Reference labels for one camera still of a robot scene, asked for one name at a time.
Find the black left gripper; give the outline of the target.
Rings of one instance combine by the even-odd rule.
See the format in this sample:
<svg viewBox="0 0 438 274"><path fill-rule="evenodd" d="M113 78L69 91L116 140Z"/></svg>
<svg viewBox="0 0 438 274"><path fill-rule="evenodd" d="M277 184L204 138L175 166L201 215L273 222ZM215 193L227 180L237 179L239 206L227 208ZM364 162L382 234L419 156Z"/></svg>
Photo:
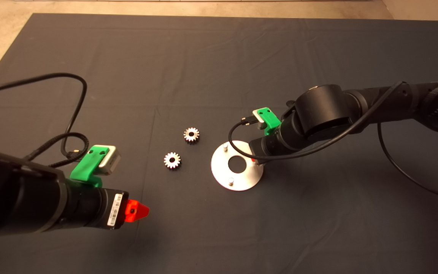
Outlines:
<svg viewBox="0 0 438 274"><path fill-rule="evenodd" d="M129 199L127 191L78 182L68 183L67 190L66 228L120 229L124 222L136 222L150 212L148 206Z"/></svg>

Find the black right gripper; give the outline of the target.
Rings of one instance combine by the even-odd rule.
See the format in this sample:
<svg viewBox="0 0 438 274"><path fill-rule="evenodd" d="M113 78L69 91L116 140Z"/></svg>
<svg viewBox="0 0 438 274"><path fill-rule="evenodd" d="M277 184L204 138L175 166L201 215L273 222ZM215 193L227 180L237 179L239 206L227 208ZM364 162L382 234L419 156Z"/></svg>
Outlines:
<svg viewBox="0 0 438 274"><path fill-rule="evenodd" d="M302 150L305 140L304 131L299 123L282 122L272 135L250 141L249 148L254 156L283 156ZM261 162L254 158L252 163L261 165Z"/></svg>

